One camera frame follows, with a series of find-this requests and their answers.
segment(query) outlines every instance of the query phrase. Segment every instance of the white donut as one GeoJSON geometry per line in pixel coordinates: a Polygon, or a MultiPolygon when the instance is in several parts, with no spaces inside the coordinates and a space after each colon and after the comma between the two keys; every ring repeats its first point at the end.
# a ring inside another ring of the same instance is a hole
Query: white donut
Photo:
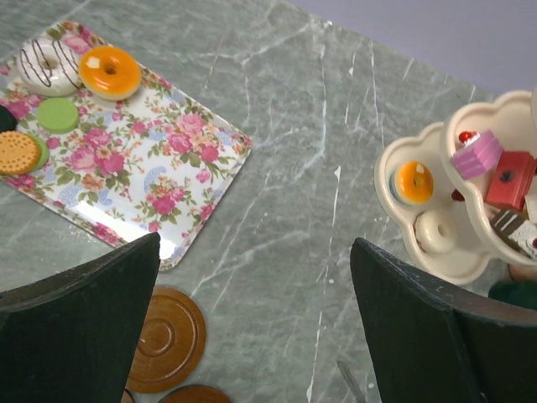
{"type": "Polygon", "coordinates": [[[59,40],[32,39],[19,51],[17,68],[30,91],[46,97],[64,97],[81,86],[79,59],[59,40]]]}
{"type": "Polygon", "coordinates": [[[446,254],[455,248],[455,229],[442,212],[424,212],[416,220],[414,230],[420,247],[428,254],[446,254]]]}

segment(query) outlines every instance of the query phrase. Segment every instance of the marble table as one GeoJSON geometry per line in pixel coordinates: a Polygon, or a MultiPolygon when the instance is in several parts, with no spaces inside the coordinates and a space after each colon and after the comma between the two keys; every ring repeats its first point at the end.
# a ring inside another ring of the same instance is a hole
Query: marble table
{"type": "MultiPolygon", "coordinates": [[[[208,322],[187,383],[237,402],[351,402],[346,361],[380,401],[349,270],[355,237],[407,259],[378,204],[383,147],[491,100],[353,32],[269,0],[0,0],[0,57],[59,19],[87,24],[250,134],[253,154],[182,263],[159,284],[208,322]]],[[[109,249],[0,184],[0,289],[109,249]]],[[[485,292],[503,268],[470,288],[485,292]]],[[[139,401],[156,402],[158,395],[139,401]]]]}

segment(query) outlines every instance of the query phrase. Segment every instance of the tray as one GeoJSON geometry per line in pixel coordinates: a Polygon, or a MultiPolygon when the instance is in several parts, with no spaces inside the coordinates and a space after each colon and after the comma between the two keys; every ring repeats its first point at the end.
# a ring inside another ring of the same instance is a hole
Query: tray
{"type": "Polygon", "coordinates": [[[537,129],[531,113],[531,92],[507,92],[494,102],[475,102],[456,111],[442,130],[439,155],[451,183],[465,197],[468,216],[485,247],[495,258],[506,263],[536,266],[535,260],[511,249],[490,225],[483,199],[493,170],[464,181],[451,163],[456,136],[468,128],[477,131],[491,129],[504,149],[525,150],[537,156],[537,129]]]}
{"type": "MultiPolygon", "coordinates": [[[[71,21],[41,36],[78,54],[107,44],[71,21]]],[[[18,130],[46,141],[50,159],[3,179],[113,247],[158,231],[160,269],[177,265],[250,154],[248,136],[144,66],[142,87],[127,101],[81,88],[69,97],[79,127],[49,134],[35,118],[43,98],[26,90],[15,61],[0,65],[0,104],[19,119],[18,130]]]]}
{"type": "Polygon", "coordinates": [[[465,202],[453,201],[451,184],[438,155],[443,123],[433,123],[416,137],[405,137],[391,143],[378,157],[375,165],[375,189],[384,211],[399,226],[404,246],[416,266],[455,285],[467,284],[487,267],[491,259],[472,226],[465,202]],[[409,160],[425,164],[435,182],[431,199],[421,206],[405,206],[392,196],[389,178],[397,166],[409,160]],[[456,246],[446,254],[427,254],[414,235],[416,218],[429,210],[442,210],[454,223],[456,246]]]}

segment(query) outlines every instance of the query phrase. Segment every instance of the floral tray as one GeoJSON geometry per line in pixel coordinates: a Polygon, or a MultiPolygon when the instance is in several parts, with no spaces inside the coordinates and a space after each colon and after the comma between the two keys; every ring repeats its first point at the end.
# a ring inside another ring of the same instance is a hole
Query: floral tray
{"type": "MultiPolygon", "coordinates": [[[[68,21],[42,35],[78,54],[107,44],[68,21]]],[[[18,130],[46,141],[50,159],[3,179],[114,247],[158,231],[160,269],[177,265],[250,154],[248,136],[143,66],[142,87],[126,101],[81,88],[70,97],[78,128],[52,135],[35,117],[43,98],[24,87],[15,61],[0,66],[0,104],[18,130]]]]}

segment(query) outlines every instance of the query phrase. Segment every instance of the orange donut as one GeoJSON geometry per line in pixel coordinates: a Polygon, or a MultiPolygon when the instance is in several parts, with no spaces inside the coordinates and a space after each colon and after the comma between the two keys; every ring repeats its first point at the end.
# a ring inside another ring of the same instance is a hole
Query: orange donut
{"type": "Polygon", "coordinates": [[[88,90],[108,101],[133,95],[142,82],[138,62],[125,50],[97,46],[81,58],[78,74],[88,90]]]}
{"type": "Polygon", "coordinates": [[[401,165],[390,181],[390,190],[394,197],[411,206],[428,202],[433,196],[434,189],[433,175],[419,161],[410,161],[401,165]]]}

